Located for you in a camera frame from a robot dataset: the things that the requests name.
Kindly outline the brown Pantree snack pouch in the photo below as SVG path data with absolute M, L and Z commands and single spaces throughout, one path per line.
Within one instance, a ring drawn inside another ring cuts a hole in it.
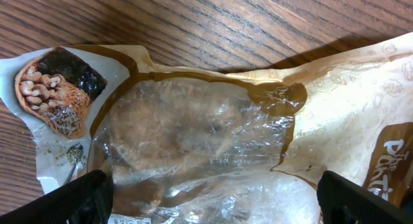
M 231 74 L 139 45 L 46 48 L 1 61 L 1 99 L 44 195 L 112 177 L 108 223 L 323 223 L 326 170 L 412 209 L 412 34 Z

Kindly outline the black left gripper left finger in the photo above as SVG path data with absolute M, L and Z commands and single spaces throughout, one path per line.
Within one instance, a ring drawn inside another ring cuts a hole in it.
M 107 224 L 112 212 L 111 176 L 93 170 L 1 216 L 1 224 Z

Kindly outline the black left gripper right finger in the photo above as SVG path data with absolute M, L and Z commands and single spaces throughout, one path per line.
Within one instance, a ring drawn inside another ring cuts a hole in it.
M 317 200 L 324 224 L 412 224 L 412 209 L 397 208 L 333 171 L 324 171 Z

